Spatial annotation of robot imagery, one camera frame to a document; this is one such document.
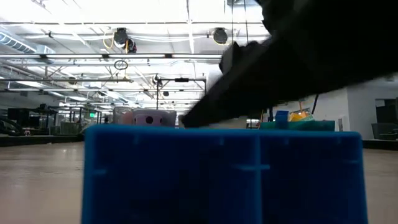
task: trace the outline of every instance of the concrete floor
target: concrete floor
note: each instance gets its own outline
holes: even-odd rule
[[[0,223],[80,222],[83,144],[0,148]],[[398,152],[365,150],[369,223],[398,223]]]

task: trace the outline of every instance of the blue plastic bin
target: blue plastic bin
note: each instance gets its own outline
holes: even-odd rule
[[[83,224],[367,222],[358,133],[86,132]]]

